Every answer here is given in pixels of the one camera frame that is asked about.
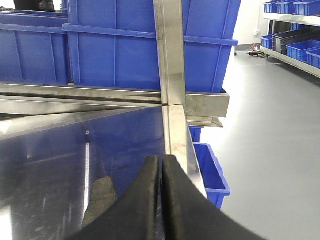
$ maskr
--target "blue storage crate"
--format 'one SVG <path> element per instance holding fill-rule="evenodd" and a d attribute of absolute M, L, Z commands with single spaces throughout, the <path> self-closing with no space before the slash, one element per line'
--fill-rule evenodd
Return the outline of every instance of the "blue storage crate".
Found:
<path fill-rule="evenodd" d="M 190 133 L 194 143 L 199 143 L 201 139 L 202 126 L 190 126 Z"/>
<path fill-rule="evenodd" d="M 62 32 L 62 25 L 67 22 L 68 19 L 65 17 L 0 12 L 0 24 L 54 28 Z"/>
<path fill-rule="evenodd" d="M 282 1 L 284 0 L 274 0 L 274 1 L 265 2 L 263 4 L 264 12 L 269 14 L 276 14 L 278 12 L 278 7 L 276 3 L 279 3 Z"/>
<path fill-rule="evenodd" d="M 296 31 L 296 30 L 304 29 L 304 28 L 308 28 L 308 27 L 310 27 L 310 26 L 299 24 L 299 23 L 291 23 L 290 24 L 290 31 Z"/>
<path fill-rule="evenodd" d="M 156 34 L 64 24 L 75 85 L 160 90 Z M 238 41 L 184 37 L 190 92 L 220 93 L 232 46 Z"/>
<path fill-rule="evenodd" d="M 62 13 L 68 13 L 68 0 L 62 0 L 61 1 L 61 8 L 60 8 L 60 10 L 61 10 L 61 12 Z"/>
<path fill-rule="evenodd" d="M 194 143 L 193 145 L 208 199 L 221 209 L 225 196 L 229 196 L 231 193 L 221 165 L 210 145 L 204 143 Z"/>
<path fill-rule="evenodd" d="M 296 2 L 296 0 L 284 0 L 277 2 L 278 14 L 294 14 L 296 11 L 294 2 Z"/>
<path fill-rule="evenodd" d="M 66 18 L 0 14 L 0 79 L 68 84 Z"/>
<path fill-rule="evenodd" d="M 261 45 L 267 49 L 273 49 L 272 34 L 261 37 Z"/>
<path fill-rule="evenodd" d="M 307 51 L 307 63 L 311 66 L 314 66 L 320 69 L 320 49 Z"/>
<path fill-rule="evenodd" d="M 303 0 L 294 3 L 295 14 L 312 16 L 320 14 L 320 0 Z"/>
<path fill-rule="evenodd" d="M 23 11 L 4 11 L 1 14 L 27 14 L 32 16 L 40 16 L 40 17 L 52 17 L 52 18 L 68 18 L 67 13 L 62 12 L 50 12 L 50 11 L 31 11 L 31 10 L 23 10 Z"/>
<path fill-rule="evenodd" d="M 241 0 L 182 0 L 185 36 L 232 39 Z M 155 33 L 153 0 L 69 0 L 69 23 Z"/>
<path fill-rule="evenodd" d="M 286 46 L 287 55 L 290 58 L 297 59 L 301 62 L 307 61 L 307 52 L 315 49 L 320 49 L 320 41 L 309 40 L 298 43 L 289 44 Z"/>

